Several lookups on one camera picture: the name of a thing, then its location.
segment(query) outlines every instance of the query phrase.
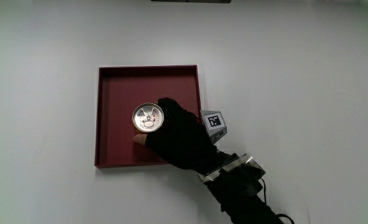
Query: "black cable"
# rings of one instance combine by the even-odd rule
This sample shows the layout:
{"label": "black cable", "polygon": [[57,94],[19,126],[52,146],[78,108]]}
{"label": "black cable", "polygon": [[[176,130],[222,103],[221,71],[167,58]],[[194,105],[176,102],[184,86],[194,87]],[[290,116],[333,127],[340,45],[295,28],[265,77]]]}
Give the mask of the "black cable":
{"label": "black cable", "polygon": [[[261,179],[261,181],[263,182],[263,184],[264,184],[264,203],[265,204],[267,204],[267,196],[266,196],[266,194],[265,194],[265,191],[266,191],[266,187],[265,187],[265,181],[264,181],[264,179],[263,178],[260,178]],[[291,224],[295,224],[295,222],[288,216],[288,215],[285,215],[285,214],[277,214],[277,216],[278,217],[285,217],[285,218],[287,218],[287,219],[289,219],[290,220],[290,223]]]}

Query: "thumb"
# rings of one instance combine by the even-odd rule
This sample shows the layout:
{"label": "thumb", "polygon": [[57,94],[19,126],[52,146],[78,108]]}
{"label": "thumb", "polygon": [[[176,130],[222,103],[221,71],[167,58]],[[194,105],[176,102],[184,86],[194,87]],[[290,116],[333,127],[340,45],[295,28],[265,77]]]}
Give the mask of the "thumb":
{"label": "thumb", "polygon": [[147,139],[148,134],[136,134],[133,137],[133,141],[145,146],[145,140]]}

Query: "black glove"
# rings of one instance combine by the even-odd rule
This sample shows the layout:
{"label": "black glove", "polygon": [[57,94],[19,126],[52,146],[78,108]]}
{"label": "black glove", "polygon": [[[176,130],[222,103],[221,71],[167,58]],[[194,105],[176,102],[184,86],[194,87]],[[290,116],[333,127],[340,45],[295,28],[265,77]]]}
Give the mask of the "black glove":
{"label": "black glove", "polygon": [[165,111],[165,121],[160,130],[147,135],[145,146],[172,165],[203,175],[223,165],[227,154],[218,153],[195,114],[170,98],[159,99],[158,105]]}

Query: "white surface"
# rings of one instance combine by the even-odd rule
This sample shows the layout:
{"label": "white surface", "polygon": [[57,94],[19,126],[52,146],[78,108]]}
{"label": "white surface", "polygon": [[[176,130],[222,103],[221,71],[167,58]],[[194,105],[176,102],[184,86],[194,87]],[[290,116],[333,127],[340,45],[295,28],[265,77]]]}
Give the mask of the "white surface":
{"label": "white surface", "polygon": [[274,211],[368,223],[368,5],[145,0],[0,1],[0,223],[228,223],[191,171],[93,166],[94,68],[175,64]]}

